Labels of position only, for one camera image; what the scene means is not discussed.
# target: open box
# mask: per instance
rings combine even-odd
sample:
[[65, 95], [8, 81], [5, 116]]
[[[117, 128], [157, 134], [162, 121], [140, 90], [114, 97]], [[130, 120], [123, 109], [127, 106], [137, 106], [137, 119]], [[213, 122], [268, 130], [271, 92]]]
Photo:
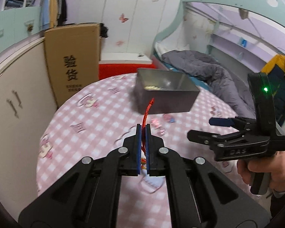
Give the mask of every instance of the open box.
[[[151, 87], [160, 90], [148, 90]], [[189, 112], [199, 91], [187, 74], [148, 68], [137, 70], [134, 95], [141, 114], [152, 98], [154, 104], [149, 114]]]

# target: table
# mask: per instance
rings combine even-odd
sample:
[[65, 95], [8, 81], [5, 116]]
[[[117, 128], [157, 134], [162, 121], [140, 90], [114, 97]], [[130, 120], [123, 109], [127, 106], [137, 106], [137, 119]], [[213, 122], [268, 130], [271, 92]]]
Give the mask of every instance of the table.
[[[39, 195], [84, 156], [105, 157], [111, 150], [122, 146], [120, 138], [135, 134], [132, 127], [143, 120], [143, 115], [134, 111], [132, 90], [135, 78], [136, 74], [125, 74], [90, 84], [58, 109], [40, 141], [37, 163]], [[214, 162], [213, 152], [207, 146], [189, 142], [187, 132], [190, 129], [220, 134], [235, 132], [233, 128], [210, 126], [208, 120], [213, 116], [234, 117], [236, 113], [218, 97], [200, 89], [190, 112], [149, 115], [147, 123], [156, 118], [165, 128], [167, 133], [162, 138], [166, 147], [186, 158], [203, 156], [222, 170], [222, 165]], [[249, 186], [242, 182], [236, 167], [226, 175], [250, 194]], [[142, 190], [141, 178], [122, 179], [117, 227], [171, 227], [165, 181], [160, 189], [149, 194]]]

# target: yellow and navy jacket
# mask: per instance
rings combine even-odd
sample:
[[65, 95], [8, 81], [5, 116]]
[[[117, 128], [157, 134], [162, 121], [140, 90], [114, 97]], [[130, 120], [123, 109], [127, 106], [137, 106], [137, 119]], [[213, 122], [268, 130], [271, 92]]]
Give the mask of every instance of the yellow and navy jacket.
[[274, 56], [261, 70], [268, 75], [277, 123], [285, 122], [285, 56]]

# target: white cabinet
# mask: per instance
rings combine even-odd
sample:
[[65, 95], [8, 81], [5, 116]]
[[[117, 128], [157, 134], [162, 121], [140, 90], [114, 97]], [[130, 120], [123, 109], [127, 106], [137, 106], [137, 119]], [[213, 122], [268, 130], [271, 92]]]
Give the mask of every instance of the white cabinet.
[[37, 39], [0, 65], [0, 201], [16, 220], [37, 197], [39, 140], [55, 111]]

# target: red cloth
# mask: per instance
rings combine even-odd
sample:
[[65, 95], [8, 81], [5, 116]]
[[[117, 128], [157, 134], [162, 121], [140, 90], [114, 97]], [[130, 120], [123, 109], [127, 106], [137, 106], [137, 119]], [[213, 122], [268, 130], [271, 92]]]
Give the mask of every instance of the red cloth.
[[99, 64], [99, 80], [120, 74], [136, 73], [138, 68], [156, 69], [154, 64]]

